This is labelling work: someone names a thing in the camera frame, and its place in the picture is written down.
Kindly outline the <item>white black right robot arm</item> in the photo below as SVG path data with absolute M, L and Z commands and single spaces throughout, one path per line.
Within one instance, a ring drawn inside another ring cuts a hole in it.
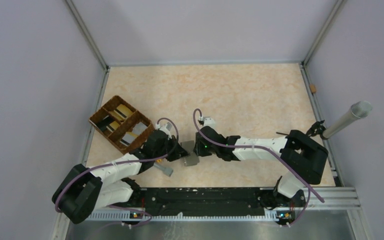
M 324 146 L 296 129 L 277 138 L 247 138 L 223 136 L 208 125 L 196 132 L 193 151 L 199 157 L 216 155 L 226 162 L 279 161 L 288 170 L 273 192 L 279 206 L 287 206 L 301 188 L 321 183 L 329 155 Z

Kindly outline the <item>grey card holder wallet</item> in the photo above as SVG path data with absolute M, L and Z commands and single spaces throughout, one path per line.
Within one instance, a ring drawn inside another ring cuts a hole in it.
M 180 145 L 188 153 L 188 155 L 183 158 L 184 166 L 185 167 L 196 166 L 200 162 L 200 159 L 194 152 L 195 141 L 194 140 L 183 141 L 180 143 Z

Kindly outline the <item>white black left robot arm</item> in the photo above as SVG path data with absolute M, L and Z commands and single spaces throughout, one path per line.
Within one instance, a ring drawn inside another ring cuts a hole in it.
M 140 202 L 140 187 L 130 177 L 152 168 L 158 159 L 170 162 L 189 155 L 174 135 L 154 130 L 147 140 L 122 157 L 102 165 L 75 165 L 54 192 L 51 201 L 58 213 L 74 224 L 86 220 L 94 210 L 115 203 L 134 207 Z

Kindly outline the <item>brown woven divided basket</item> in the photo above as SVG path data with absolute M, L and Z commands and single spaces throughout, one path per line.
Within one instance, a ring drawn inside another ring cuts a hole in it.
M 109 113 L 109 111 L 114 110 L 118 105 L 121 104 L 127 106 L 130 110 L 133 111 L 133 114 L 128 117 L 125 121 L 119 121 Z M 102 132 L 96 126 L 98 122 L 102 121 L 107 116 L 112 117 L 119 124 L 119 127 L 114 132 L 110 132 L 108 130 Z M 125 101 L 118 95 L 113 96 L 112 98 L 110 98 L 110 100 L 104 103 L 103 106 L 101 106 L 89 118 L 89 122 L 101 135 L 104 136 L 106 140 L 108 140 L 122 154 L 129 153 L 141 147 L 142 144 L 147 140 L 149 135 L 155 130 L 152 121 L 148 117 L 143 115 L 139 110 L 137 110 L 135 107 L 133 107 L 131 104 L 129 104 L 127 101 Z M 124 134 L 126 132 L 131 132 L 133 127 L 139 122 L 143 122 L 144 124 L 146 124 L 147 129 L 140 135 L 138 135 L 138 137 L 129 146 L 121 144 L 119 141 L 124 136 Z

